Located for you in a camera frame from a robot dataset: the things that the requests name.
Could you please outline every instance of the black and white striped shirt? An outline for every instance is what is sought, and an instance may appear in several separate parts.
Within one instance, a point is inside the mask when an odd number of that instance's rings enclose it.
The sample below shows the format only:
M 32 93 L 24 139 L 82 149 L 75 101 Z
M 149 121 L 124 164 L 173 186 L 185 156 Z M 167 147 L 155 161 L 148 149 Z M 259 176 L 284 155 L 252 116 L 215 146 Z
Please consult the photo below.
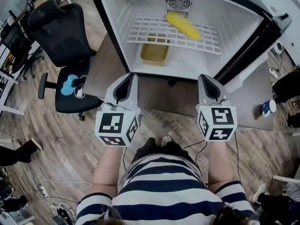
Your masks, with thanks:
M 134 162 L 124 176 L 115 198 L 93 193 L 78 203 L 76 225 L 106 219 L 110 207 L 127 225 L 208 225 L 224 204 L 256 220 L 239 181 L 229 182 L 213 194 L 199 170 L 183 158 L 149 155 Z

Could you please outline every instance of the black office chair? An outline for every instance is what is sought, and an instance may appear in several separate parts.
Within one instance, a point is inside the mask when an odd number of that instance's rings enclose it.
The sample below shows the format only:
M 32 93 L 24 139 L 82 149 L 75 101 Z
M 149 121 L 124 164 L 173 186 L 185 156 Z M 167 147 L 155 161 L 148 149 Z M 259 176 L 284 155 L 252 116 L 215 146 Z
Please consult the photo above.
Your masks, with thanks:
M 31 13 L 29 30 L 53 64 L 64 67 L 60 70 L 57 83 L 48 82 L 47 73 L 42 75 L 38 98 L 44 98 L 45 88 L 56 89 L 56 111 L 79 113 L 80 120 L 84 120 L 82 112 L 99 107 L 102 101 L 88 95 L 80 98 L 78 94 L 96 55 L 86 38 L 81 6 L 72 3 L 59 8 L 54 0 L 48 0 Z M 72 83 L 74 92 L 65 96 L 61 89 L 69 75 L 76 75 L 78 79 Z
M 3 27 L 0 36 L 2 43 L 15 57 L 15 60 L 10 63 L 13 65 L 12 73 L 16 73 L 23 67 L 23 65 L 25 65 L 23 79 L 26 79 L 25 75 L 28 69 L 30 69 L 31 76 L 34 78 L 34 74 L 32 72 L 33 62 L 38 59 L 44 59 L 43 56 L 36 56 L 40 53 L 41 48 L 37 49 L 32 56 L 28 58 L 30 55 L 29 51 L 31 49 L 31 41 L 29 38 L 25 37 L 18 22 L 15 22 L 11 26 L 6 24 Z

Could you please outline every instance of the hair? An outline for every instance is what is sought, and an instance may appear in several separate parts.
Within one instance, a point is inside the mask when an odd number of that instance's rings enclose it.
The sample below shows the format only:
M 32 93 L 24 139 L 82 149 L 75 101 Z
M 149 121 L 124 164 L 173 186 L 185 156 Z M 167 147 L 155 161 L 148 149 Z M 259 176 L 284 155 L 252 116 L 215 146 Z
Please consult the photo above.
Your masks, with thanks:
M 94 225 L 127 225 L 122 221 L 116 209 L 110 209 L 108 219 L 100 218 Z M 237 209 L 224 206 L 211 221 L 210 225 L 250 225 L 250 218 L 242 215 Z

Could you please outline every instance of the white wire rack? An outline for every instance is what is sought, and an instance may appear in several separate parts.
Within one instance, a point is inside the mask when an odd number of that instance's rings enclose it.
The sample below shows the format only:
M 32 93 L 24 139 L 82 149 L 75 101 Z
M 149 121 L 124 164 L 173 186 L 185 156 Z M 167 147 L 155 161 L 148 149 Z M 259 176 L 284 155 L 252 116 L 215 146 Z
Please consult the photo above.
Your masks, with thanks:
M 193 25 L 201 33 L 200 40 L 190 39 L 164 18 L 137 17 L 131 27 L 127 43 L 170 45 L 222 55 L 218 30 L 198 23 Z

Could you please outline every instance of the open refrigerator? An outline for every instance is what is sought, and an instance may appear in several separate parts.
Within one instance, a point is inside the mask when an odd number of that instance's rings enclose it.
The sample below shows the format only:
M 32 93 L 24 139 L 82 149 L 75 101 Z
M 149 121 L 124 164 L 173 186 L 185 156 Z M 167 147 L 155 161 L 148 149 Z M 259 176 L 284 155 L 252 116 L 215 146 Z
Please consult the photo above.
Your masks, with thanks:
M 291 22 L 272 17 L 259 0 L 94 0 L 127 72 L 196 81 L 199 74 L 223 85 L 267 52 Z M 192 40 L 165 19 L 186 17 L 200 32 Z M 163 66 L 145 64 L 143 44 L 167 45 Z

